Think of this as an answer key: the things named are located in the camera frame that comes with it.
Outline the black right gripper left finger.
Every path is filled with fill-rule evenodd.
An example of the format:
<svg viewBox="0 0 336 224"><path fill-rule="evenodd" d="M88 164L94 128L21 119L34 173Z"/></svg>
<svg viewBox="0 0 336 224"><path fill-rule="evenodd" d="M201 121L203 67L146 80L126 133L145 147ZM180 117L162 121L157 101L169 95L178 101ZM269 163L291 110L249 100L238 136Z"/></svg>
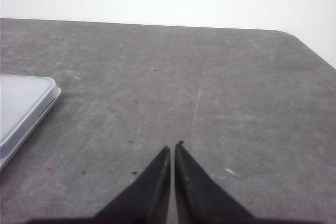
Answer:
<svg viewBox="0 0 336 224"><path fill-rule="evenodd" d="M166 223L171 151L165 146L138 178L95 216L98 223Z"/></svg>

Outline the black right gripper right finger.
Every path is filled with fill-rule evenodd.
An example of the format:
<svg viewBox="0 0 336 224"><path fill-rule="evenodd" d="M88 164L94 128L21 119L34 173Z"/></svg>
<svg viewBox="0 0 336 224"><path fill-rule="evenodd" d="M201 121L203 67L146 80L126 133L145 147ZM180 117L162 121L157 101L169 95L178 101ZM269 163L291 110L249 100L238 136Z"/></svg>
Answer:
<svg viewBox="0 0 336 224"><path fill-rule="evenodd" d="M174 176L179 223L248 223L256 220L207 175L182 142L175 147Z"/></svg>

